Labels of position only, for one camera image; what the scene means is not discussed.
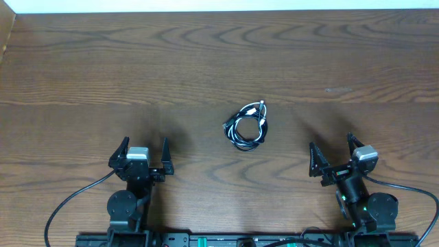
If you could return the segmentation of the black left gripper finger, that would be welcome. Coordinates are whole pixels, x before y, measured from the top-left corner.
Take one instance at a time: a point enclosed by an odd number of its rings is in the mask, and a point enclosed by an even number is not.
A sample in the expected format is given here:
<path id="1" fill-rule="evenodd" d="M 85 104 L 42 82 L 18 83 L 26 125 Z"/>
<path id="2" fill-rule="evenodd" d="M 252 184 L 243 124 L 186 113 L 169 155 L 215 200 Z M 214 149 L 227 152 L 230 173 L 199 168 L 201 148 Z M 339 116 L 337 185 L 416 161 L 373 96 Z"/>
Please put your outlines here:
<path id="1" fill-rule="evenodd" d="M 163 164 L 163 170 L 165 175 L 174 175 L 174 165 L 172 163 L 171 154 L 169 151 L 169 141 L 167 138 L 164 138 L 163 142 L 161 163 Z"/>
<path id="2" fill-rule="evenodd" d="M 109 163 L 118 162 L 121 158 L 126 158 L 126 154 L 128 153 L 128 144 L 130 138 L 124 137 L 120 146 L 115 150 L 115 152 L 110 156 Z"/>

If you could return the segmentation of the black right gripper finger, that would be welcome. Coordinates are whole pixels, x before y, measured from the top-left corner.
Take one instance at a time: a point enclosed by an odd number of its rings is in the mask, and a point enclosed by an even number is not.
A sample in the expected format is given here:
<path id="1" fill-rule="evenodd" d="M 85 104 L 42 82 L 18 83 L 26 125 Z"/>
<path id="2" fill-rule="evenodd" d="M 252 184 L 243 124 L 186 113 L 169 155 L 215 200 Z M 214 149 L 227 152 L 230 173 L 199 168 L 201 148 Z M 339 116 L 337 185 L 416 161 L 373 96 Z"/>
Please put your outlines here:
<path id="1" fill-rule="evenodd" d="M 310 151 L 310 163 L 309 163 L 309 176 L 316 177 L 322 176 L 324 170 L 329 167 L 328 160 L 324 157 L 318 146 L 311 142 L 309 144 Z"/>
<path id="2" fill-rule="evenodd" d="M 364 147 L 364 144 L 361 141 L 359 141 L 352 132 L 349 132 L 346 135 L 346 137 L 347 137 L 348 148 L 351 156 L 353 155 L 354 150 L 356 148 Z"/>

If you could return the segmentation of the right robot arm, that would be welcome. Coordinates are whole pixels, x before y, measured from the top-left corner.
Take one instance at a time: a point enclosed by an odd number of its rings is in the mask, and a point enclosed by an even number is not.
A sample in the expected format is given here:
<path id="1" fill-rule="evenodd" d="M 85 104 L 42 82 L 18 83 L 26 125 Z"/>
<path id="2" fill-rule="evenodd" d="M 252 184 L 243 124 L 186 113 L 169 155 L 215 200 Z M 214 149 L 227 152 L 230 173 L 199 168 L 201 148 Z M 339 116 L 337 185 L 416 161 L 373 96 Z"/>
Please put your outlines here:
<path id="1" fill-rule="evenodd" d="M 344 234 L 348 246 L 390 246 L 389 232 L 396 228 L 399 201 L 388 193 L 369 193 L 364 178 L 379 160 L 378 152 L 347 134 L 350 159 L 332 166 L 319 147 L 309 144 L 309 175 L 320 176 L 323 187 L 336 185 L 340 211 L 353 222 L 353 231 Z"/>

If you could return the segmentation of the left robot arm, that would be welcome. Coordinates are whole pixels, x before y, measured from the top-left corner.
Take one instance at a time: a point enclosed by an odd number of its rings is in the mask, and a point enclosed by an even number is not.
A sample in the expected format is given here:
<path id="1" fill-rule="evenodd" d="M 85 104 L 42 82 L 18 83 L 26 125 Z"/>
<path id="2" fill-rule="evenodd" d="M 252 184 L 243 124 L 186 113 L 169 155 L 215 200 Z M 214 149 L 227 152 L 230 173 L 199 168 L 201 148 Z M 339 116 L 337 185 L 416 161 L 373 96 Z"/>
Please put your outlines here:
<path id="1" fill-rule="evenodd" d="M 108 199 L 110 216 L 108 246 L 161 246 L 163 238 L 146 226 L 152 189 L 156 183 L 174 175 L 168 139 L 163 141 L 162 167 L 150 166 L 149 149 L 130 147 L 124 137 L 120 146 L 109 158 L 108 166 L 126 183 L 124 190 Z"/>

